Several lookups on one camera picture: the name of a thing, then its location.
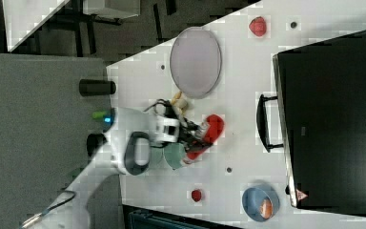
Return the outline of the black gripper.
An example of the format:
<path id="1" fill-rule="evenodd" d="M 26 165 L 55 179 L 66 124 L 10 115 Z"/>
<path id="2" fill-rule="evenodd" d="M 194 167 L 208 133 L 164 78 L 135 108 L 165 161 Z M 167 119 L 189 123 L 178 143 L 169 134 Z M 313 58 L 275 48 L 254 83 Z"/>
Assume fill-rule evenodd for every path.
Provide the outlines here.
<path id="1" fill-rule="evenodd" d="M 201 123 L 200 125 L 184 118 L 179 127 L 178 142 L 186 147 L 186 153 L 195 153 L 207 150 L 212 143 L 199 141 L 198 135 L 204 135 L 208 132 L 210 125 Z"/>

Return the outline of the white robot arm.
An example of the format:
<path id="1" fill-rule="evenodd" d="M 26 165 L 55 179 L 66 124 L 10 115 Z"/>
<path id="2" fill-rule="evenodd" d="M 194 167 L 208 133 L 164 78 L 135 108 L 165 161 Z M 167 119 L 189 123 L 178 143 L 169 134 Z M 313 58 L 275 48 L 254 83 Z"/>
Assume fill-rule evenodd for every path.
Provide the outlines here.
<path id="1" fill-rule="evenodd" d="M 25 220 L 19 229 L 90 229 L 88 202 L 96 189 L 113 175 L 139 176 L 150 164 L 153 149 L 171 143 L 183 146 L 188 165 L 214 145 L 224 129 L 223 119 L 211 114 L 199 125 L 173 105 L 162 114 L 116 108 L 104 143 L 94 150 L 90 163 L 42 212 Z"/>

